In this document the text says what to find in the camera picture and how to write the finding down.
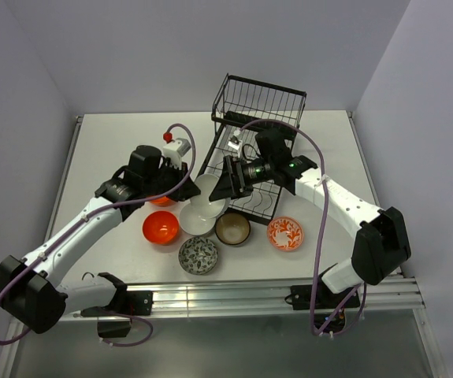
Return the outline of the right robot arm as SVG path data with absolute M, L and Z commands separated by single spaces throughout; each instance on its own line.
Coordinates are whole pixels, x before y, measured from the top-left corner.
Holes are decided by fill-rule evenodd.
M 319 304 L 334 306 L 350 287 L 379 284 L 410 258 L 400 211 L 362 200 L 326 176 L 308 157 L 293 156 L 275 128 L 259 132 L 255 141 L 259 156 L 253 161 L 238 155 L 224 156 L 221 175 L 209 199 L 244 198 L 256 184 L 272 181 L 338 222 L 353 237 L 353 251 L 350 258 L 321 274 L 322 283 L 314 290 Z

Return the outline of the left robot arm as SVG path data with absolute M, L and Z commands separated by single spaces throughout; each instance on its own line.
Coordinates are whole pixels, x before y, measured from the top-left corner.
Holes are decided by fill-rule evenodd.
M 0 264 L 0 307 L 36 334 L 50 330 L 67 313 L 94 307 L 109 314 L 124 311 L 127 285 L 110 273 L 68 287 L 61 282 L 97 241 L 146 202 L 161 197 L 183 202 L 199 194 L 190 177 L 194 166 L 181 160 L 196 149 L 182 142 L 175 139 L 161 149 L 136 147 L 128 164 L 102 183 L 54 237 L 21 259 L 5 258 Z

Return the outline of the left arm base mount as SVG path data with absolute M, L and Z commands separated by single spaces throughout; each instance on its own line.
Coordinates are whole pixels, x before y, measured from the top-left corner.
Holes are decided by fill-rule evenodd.
M 146 342 L 154 332 L 154 326 L 147 319 L 153 306 L 153 291 L 128 291 L 126 299 L 119 309 L 91 307 L 80 311 L 81 317 L 97 317 L 98 336 L 115 343 L 115 339 L 124 339 L 136 326 L 145 325 L 148 331 L 142 339 Z

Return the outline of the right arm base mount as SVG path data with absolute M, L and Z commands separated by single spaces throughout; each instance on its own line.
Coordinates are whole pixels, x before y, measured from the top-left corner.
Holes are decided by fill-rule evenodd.
M 345 291 L 338 294 L 332 293 L 323 283 L 317 285 L 315 309 L 333 310 L 335 309 L 345 297 L 352 291 L 349 287 Z M 310 308 L 310 298 L 312 292 L 311 284 L 293 285 L 290 286 L 289 294 L 284 298 L 286 304 L 290 305 L 293 310 L 306 310 Z M 347 302 L 344 303 L 343 308 L 358 308 L 361 305 L 361 300 L 358 294 L 353 294 Z

